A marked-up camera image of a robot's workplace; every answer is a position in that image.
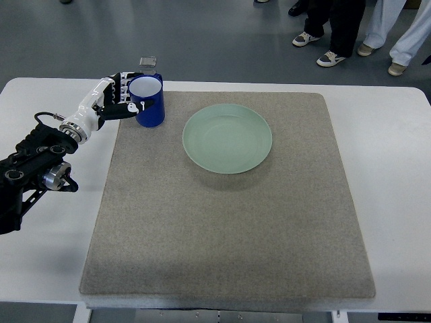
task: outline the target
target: pants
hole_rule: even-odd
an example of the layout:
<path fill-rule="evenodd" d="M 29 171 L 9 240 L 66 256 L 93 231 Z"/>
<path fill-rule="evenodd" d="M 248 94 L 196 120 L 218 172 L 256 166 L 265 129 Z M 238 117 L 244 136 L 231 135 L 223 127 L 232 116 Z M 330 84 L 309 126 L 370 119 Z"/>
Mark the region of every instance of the pants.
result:
<path fill-rule="evenodd" d="M 310 0 L 304 31 L 314 37 L 325 33 L 323 25 L 331 24 L 330 51 L 351 57 L 364 15 L 366 0 Z"/>
<path fill-rule="evenodd" d="M 308 0 L 298 0 L 298 5 L 300 7 L 307 7 L 308 8 Z"/>
<path fill-rule="evenodd" d="M 405 0 L 378 0 L 372 13 L 364 44 L 380 48 L 397 21 Z M 422 0 L 415 20 L 389 52 L 394 63 L 408 66 L 431 32 L 431 1 Z"/>

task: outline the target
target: cup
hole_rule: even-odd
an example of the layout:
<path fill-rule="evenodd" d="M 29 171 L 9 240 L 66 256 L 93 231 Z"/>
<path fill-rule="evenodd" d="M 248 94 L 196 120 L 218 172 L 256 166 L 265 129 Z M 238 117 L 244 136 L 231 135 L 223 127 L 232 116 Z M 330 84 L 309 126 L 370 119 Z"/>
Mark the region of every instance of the cup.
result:
<path fill-rule="evenodd" d="M 129 93 L 132 102 L 154 101 L 152 106 L 137 114 L 136 120 L 141 126 L 154 128 L 163 122 L 163 79 L 160 74 L 135 77 L 129 82 Z"/>

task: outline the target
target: gray floor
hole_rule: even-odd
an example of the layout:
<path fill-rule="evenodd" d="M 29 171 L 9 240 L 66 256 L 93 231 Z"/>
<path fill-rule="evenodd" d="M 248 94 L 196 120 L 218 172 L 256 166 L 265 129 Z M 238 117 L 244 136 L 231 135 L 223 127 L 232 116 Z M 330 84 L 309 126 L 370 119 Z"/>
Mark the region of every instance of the gray floor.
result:
<path fill-rule="evenodd" d="M 387 73 L 389 50 L 416 10 L 403 10 L 387 43 L 367 58 L 354 54 L 335 67 L 315 62 L 329 48 L 330 27 L 318 42 L 294 48 L 306 16 L 287 12 L 294 0 L 58 0 L 0 1 L 0 89 L 15 77 L 99 79 L 139 70 L 156 56 L 171 81 L 299 83 L 417 87 L 431 99 L 428 39 L 400 77 Z M 375 0 L 368 0 L 358 41 L 364 39 Z M 74 306 L 0 303 L 0 322 L 72 322 Z M 328 322 L 307 314 L 305 322 Z M 129 322 L 134 312 L 95 311 L 92 323 Z M 378 322 L 376 314 L 350 314 L 350 322 Z"/>

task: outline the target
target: white sneaker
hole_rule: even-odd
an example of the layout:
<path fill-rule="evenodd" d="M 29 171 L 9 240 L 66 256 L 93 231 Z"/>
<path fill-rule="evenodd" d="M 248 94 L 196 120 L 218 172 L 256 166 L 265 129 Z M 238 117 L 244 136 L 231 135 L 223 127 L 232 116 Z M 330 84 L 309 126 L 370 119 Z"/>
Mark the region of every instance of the white sneaker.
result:
<path fill-rule="evenodd" d="M 376 49 L 369 47 L 368 45 L 365 45 L 364 43 L 362 43 L 358 49 L 357 49 L 357 53 L 360 56 L 366 57 L 366 56 L 370 56 L 372 52 L 374 52 Z"/>
<path fill-rule="evenodd" d="M 388 73 L 393 76 L 400 76 L 402 73 L 404 73 L 407 66 L 403 66 L 397 63 L 392 63 L 392 65 L 388 69 Z"/>
<path fill-rule="evenodd" d="M 321 67 L 331 67 L 344 60 L 345 57 L 339 56 L 334 52 L 328 50 L 321 58 L 317 60 L 316 63 L 319 64 Z"/>
<path fill-rule="evenodd" d="M 303 47 L 307 45 L 309 42 L 315 42 L 316 40 L 321 39 L 320 37 L 313 37 L 306 32 L 303 32 L 301 35 L 298 35 L 293 41 L 292 44 L 295 47 Z"/>

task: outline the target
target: leg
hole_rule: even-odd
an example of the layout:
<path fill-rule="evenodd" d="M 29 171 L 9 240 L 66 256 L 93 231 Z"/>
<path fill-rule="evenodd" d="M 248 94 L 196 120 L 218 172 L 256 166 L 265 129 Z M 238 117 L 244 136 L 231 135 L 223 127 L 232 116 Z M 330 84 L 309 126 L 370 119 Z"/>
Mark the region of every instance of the leg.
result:
<path fill-rule="evenodd" d="M 364 10 L 365 0 L 334 0 L 329 14 L 331 52 L 351 57 Z"/>
<path fill-rule="evenodd" d="M 347 312 L 332 311 L 332 323 L 349 323 Z"/>
<path fill-rule="evenodd" d="M 323 25 L 329 20 L 332 0 L 310 0 L 308 3 L 304 31 L 313 37 L 321 37 L 325 33 Z"/>
<path fill-rule="evenodd" d="M 405 0 L 378 0 L 368 23 L 364 44 L 380 48 L 386 41 L 389 30 L 397 21 Z"/>
<path fill-rule="evenodd" d="M 431 32 L 431 1 L 423 1 L 410 28 L 389 52 L 392 62 L 408 66 Z"/>
<path fill-rule="evenodd" d="M 73 323 L 88 323 L 90 321 L 90 316 L 92 311 L 87 309 L 84 303 L 78 303 L 76 305 L 75 317 L 73 318 Z"/>

